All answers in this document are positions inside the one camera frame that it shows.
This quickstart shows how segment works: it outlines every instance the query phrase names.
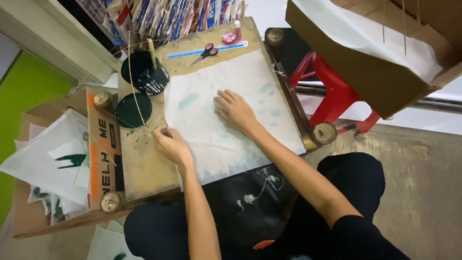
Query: scissors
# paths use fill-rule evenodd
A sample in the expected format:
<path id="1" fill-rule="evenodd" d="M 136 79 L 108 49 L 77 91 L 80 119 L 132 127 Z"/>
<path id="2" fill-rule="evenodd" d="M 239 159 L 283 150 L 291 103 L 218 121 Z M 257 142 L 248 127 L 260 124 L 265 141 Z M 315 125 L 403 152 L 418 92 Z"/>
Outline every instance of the scissors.
<path id="1" fill-rule="evenodd" d="M 218 49 L 213 47 L 213 43 L 207 43 L 207 45 L 205 45 L 204 52 L 191 65 L 194 65 L 196 62 L 202 60 L 205 57 L 215 56 L 217 54 L 218 54 Z"/>

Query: blue ruler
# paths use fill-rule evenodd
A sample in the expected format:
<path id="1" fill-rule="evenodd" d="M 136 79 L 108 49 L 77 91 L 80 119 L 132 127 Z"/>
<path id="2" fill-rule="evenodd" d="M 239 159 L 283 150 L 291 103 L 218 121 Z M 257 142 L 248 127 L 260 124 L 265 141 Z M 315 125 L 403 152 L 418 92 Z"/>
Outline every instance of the blue ruler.
<path id="1" fill-rule="evenodd" d="M 222 45 L 214 46 L 214 48 L 217 48 L 220 51 L 220 50 L 229 50 L 229 49 L 247 47 L 248 45 L 249 45 L 248 41 L 240 41 L 240 42 L 237 42 L 237 43 L 233 43 L 231 45 L 222 44 Z M 175 54 L 168 54 L 167 59 L 184 57 L 184 56 L 189 56 L 189 55 L 202 54 L 202 52 L 204 52 L 204 50 L 205 50 L 205 48 L 188 50 L 188 51 L 179 52 L 179 53 L 175 53 Z"/>

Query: left hand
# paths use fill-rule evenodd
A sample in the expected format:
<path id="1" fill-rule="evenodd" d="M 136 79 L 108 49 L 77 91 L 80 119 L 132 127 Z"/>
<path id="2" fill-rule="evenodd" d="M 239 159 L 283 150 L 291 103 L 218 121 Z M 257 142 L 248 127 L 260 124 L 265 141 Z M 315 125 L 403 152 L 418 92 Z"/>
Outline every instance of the left hand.
<path id="1" fill-rule="evenodd" d="M 158 150 L 179 167 L 194 167 L 193 156 L 180 133 L 166 124 L 154 130 L 154 142 Z"/>

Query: wooden board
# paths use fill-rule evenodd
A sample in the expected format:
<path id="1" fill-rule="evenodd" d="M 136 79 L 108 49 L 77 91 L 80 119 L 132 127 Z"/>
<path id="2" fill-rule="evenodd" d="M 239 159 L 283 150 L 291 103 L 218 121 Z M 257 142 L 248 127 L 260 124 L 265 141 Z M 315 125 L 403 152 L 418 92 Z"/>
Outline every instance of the wooden board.
<path id="1" fill-rule="evenodd" d="M 199 55 L 167 59 L 168 54 L 203 48 L 207 43 L 213 43 L 215 45 L 222 44 L 222 35 L 227 31 L 234 30 L 234 24 L 230 23 L 213 27 L 204 32 L 193 33 L 177 41 L 170 42 L 157 49 L 157 58 L 170 74 L 170 77 L 172 77 L 190 74 L 199 69 L 260 49 L 267 61 L 268 69 L 273 72 L 274 81 L 277 83 L 277 87 L 293 120 L 292 112 L 289 109 L 281 85 L 274 72 L 273 64 L 270 62 L 269 55 L 263 45 L 263 41 L 261 40 L 254 20 L 251 17 L 245 17 L 240 21 L 242 40 L 249 42 L 247 47 L 219 51 L 217 56 L 207 57 L 193 66 L 191 66 L 191 63 L 194 62 Z M 120 99 L 132 93 L 132 87 L 120 76 L 120 74 L 118 87 Z M 151 135 L 153 129 L 166 124 L 164 117 L 164 94 L 161 93 L 160 95 L 150 97 L 150 99 L 152 102 L 152 114 L 146 123 L 147 127 L 141 126 L 136 129 L 121 127 L 120 129 L 123 175 L 127 201 L 148 197 L 179 187 L 175 164 L 155 149 Z"/>

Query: red plastic stool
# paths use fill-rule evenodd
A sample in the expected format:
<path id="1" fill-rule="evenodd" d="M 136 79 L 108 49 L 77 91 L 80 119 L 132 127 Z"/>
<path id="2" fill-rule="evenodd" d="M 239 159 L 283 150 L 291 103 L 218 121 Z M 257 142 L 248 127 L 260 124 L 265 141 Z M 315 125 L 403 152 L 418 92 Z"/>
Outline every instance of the red plastic stool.
<path id="1" fill-rule="evenodd" d="M 314 71 L 303 74 L 311 60 L 313 60 Z M 327 94 L 310 118 L 311 125 L 321 122 L 333 123 L 353 105 L 353 103 L 362 101 L 356 91 L 349 87 L 320 55 L 316 55 L 316 52 L 312 51 L 303 58 L 302 62 L 300 62 L 295 69 L 295 72 L 289 77 L 289 83 L 295 88 L 300 79 L 314 74 L 317 75 L 319 80 L 326 87 Z M 372 126 L 377 123 L 379 118 L 380 116 L 372 109 L 372 113 L 366 120 L 338 129 L 337 133 L 343 134 L 353 129 L 358 130 L 360 134 L 367 133 Z"/>

